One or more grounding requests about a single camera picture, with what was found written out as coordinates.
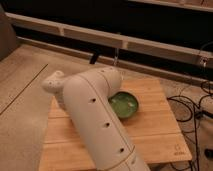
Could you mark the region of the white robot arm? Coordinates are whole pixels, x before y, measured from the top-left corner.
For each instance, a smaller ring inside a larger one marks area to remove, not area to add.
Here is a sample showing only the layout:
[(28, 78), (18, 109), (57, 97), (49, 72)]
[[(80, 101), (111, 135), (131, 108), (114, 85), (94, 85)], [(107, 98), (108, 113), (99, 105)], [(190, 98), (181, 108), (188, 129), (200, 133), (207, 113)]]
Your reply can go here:
[(121, 82), (116, 68), (104, 67), (71, 76), (55, 71), (42, 88), (62, 101), (98, 171), (151, 171), (108, 102)]

